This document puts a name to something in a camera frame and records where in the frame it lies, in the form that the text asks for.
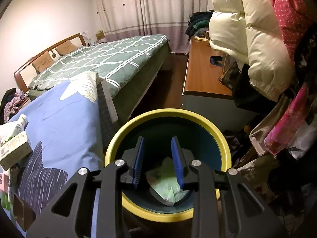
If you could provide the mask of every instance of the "brown pillow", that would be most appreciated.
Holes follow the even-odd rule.
[[[78,49],[78,47],[75,46],[72,42],[70,42],[70,40],[67,40],[66,42],[56,47],[56,51],[60,55],[67,55],[68,53],[73,52],[76,49]]]
[[[33,67],[36,69],[36,72],[40,73],[44,71],[47,67],[50,67],[54,63],[54,60],[50,54],[46,51],[39,58],[35,59],[32,62]]]

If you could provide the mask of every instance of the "down jacket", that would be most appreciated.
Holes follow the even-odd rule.
[[[210,46],[250,65],[250,84],[275,102],[295,68],[270,0],[212,0]]]

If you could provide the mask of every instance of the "white wall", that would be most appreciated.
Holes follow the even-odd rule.
[[[0,99],[31,57],[84,30],[95,39],[94,12],[93,0],[13,0],[0,19]]]

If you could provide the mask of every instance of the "plaid bedspread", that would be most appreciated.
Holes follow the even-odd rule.
[[[166,42],[165,35],[150,35],[80,47],[38,74],[28,88],[50,89],[81,72],[94,71],[107,80],[114,98]]]

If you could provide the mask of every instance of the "wooden headboard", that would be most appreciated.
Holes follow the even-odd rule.
[[[25,84],[23,78],[22,78],[22,75],[21,75],[21,72],[27,68],[28,66],[31,66],[33,67],[31,64],[34,60],[36,60],[37,58],[39,58],[41,55],[43,55],[45,52],[48,52],[48,51],[51,51],[52,49],[58,47],[59,45],[61,45],[62,43],[66,42],[67,40],[72,40],[72,39],[75,39],[75,38],[80,38],[80,41],[81,41],[81,44],[83,46],[86,45],[85,43],[85,40],[84,38],[82,37],[81,34],[76,34],[76,35],[73,35],[73,36],[70,36],[68,38],[65,38],[64,40],[50,46],[49,48],[45,49],[44,51],[40,52],[38,55],[34,56],[33,58],[31,58],[30,60],[28,60],[25,64],[23,64],[17,71],[15,71],[14,73],[14,78],[15,78],[15,81],[19,87],[20,90],[22,90],[24,93],[27,92],[29,90],[29,88],[27,87],[27,85]]]

